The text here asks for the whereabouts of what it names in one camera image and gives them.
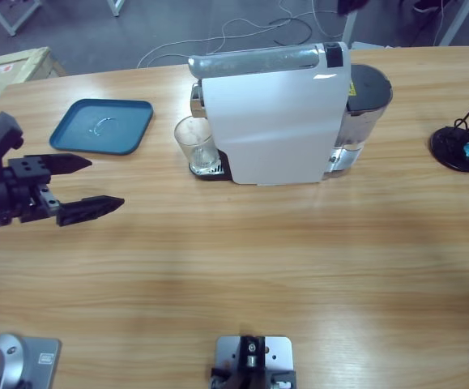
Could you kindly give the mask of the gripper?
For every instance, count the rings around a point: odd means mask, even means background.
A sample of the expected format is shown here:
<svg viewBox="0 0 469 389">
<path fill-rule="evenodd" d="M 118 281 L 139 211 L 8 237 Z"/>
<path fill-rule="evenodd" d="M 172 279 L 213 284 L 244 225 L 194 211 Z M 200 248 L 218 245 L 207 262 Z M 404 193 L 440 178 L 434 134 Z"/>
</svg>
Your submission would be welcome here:
<svg viewBox="0 0 469 389">
<path fill-rule="evenodd" d="M 60 204 L 48 188 L 52 175 L 74 173 L 91 165 L 90 160 L 72 153 L 9 159 L 3 176 L 6 209 L 0 210 L 0 224 L 10 224 L 13 219 L 27 223 L 56 216 L 57 225 L 64 227 L 116 211 L 124 199 L 100 195 Z"/>
</svg>

